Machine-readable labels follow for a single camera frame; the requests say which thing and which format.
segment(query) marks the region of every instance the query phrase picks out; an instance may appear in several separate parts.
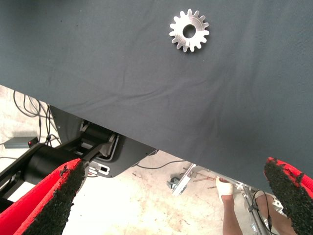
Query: person's leg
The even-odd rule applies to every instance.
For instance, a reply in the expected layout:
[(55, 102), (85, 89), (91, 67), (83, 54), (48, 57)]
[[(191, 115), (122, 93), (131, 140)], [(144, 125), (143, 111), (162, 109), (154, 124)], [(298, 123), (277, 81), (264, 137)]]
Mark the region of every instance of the person's leg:
[(261, 195), (256, 198), (256, 203), (261, 214), (264, 216), (264, 218), (267, 218), (269, 211), (272, 225), (280, 235), (295, 235), (296, 233), (291, 226), (291, 220), (287, 219), (275, 210), (273, 206), (273, 200), (274, 199), (269, 195)]
[(234, 210), (233, 185), (217, 177), (216, 187), (224, 205), (223, 235), (242, 235)]
[(223, 235), (242, 235), (243, 232), (239, 227), (234, 210), (235, 202), (233, 195), (223, 195), (222, 201), (224, 204)]

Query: metal gear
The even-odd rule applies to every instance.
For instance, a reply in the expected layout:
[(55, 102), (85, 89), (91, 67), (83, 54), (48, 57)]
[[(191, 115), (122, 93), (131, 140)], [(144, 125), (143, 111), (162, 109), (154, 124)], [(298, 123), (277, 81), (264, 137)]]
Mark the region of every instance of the metal gear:
[[(199, 17), (199, 11), (195, 11), (195, 14), (192, 14), (191, 9), (187, 11), (187, 14), (183, 11), (180, 12), (180, 17), (175, 16), (175, 23), (170, 24), (170, 27), (173, 29), (170, 32), (170, 36), (174, 36), (172, 43), (178, 43), (177, 49), (183, 47), (183, 51), (187, 52), (188, 48), (191, 52), (195, 51), (195, 47), (198, 49), (201, 48), (200, 43), (206, 43), (206, 35), (209, 35), (209, 31), (205, 30), (209, 26), (209, 23), (204, 23), (205, 16)], [(195, 27), (195, 35), (191, 38), (186, 38), (183, 34), (183, 30), (186, 26), (192, 25)]]

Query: gear center hole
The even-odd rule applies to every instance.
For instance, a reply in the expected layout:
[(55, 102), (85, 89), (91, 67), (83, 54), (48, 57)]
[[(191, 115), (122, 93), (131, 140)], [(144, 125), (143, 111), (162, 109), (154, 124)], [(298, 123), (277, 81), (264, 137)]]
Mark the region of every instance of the gear center hole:
[(182, 33), (185, 38), (192, 38), (196, 34), (196, 27), (194, 27), (192, 24), (188, 24), (185, 26)]

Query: red foam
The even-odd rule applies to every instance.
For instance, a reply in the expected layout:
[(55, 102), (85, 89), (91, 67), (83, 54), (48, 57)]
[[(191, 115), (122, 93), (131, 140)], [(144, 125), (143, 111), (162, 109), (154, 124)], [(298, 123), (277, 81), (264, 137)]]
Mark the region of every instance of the red foam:
[(62, 176), (60, 176), (60, 172), (65, 166), (70, 170), (75, 169), (80, 161), (81, 159), (75, 159), (59, 166), (32, 190), (2, 212), (0, 214), (0, 234), (23, 234), (53, 197), (54, 191), (58, 190), (67, 181), (70, 171), (65, 171)]
[[(269, 157), (267, 162), (269, 163), (271, 161), (275, 162), (275, 159), (272, 157)], [(286, 162), (283, 162), (281, 160), (276, 160), (276, 161), (277, 161), (277, 165), (280, 165), (283, 167), (284, 173), (298, 187), (299, 183), (297, 182), (297, 177), (300, 174), (302, 174), (302, 172)], [(311, 198), (313, 198), (313, 179), (304, 174), (300, 182), (300, 185), (307, 191), (308, 195)]]

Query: metal frame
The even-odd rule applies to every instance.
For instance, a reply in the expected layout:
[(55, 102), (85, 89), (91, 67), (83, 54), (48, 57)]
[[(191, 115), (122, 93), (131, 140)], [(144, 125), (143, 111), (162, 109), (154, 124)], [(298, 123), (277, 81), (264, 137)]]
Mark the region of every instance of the metal frame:
[(246, 185), (242, 182), (236, 181), (236, 180), (229, 178), (227, 176), (224, 176), (224, 175), (221, 175), (221, 174), (216, 173), (214, 171), (208, 170), (202, 166), (199, 166), (196, 164), (191, 164), (190, 167), (187, 169), (187, 171), (182, 176), (182, 178), (180, 179), (180, 181), (177, 183), (177, 186), (173, 188), (172, 194), (174, 196), (178, 196), (178, 195), (182, 194), (184, 189), (187, 187), (187, 184), (189, 183), (190, 179), (193, 177), (194, 173), (197, 173), (200, 170), (205, 170), (207, 172), (211, 172), (211, 173), (218, 175), (218, 176), (226, 179), (227, 181), (233, 183), (236, 186), (236, 188), (238, 190), (240, 190), (245, 201), (248, 204), (249, 214), (252, 218), (253, 225), (254, 225), (253, 229), (259, 235), (269, 235), (268, 230), (266, 228), (264, 228), (264, 225), (263, 225), (259, 215), (257, 214), (257, 210), (253, 207), (253, 203), (252, 203), (253, 195), (251, 193), (251, 189), (252, 189), (251, 186)]
[(71, 159), (81, 158), (86, 169), (92, 164), (99, 176), (114, 177), (156, 150), (96, 124), (77, 121), (82, 126), (72, 140), (56, 148), (38, 143), (0, 172), (1, 211), (12, 204), (7, 198), (24, 182), (37, 184)]

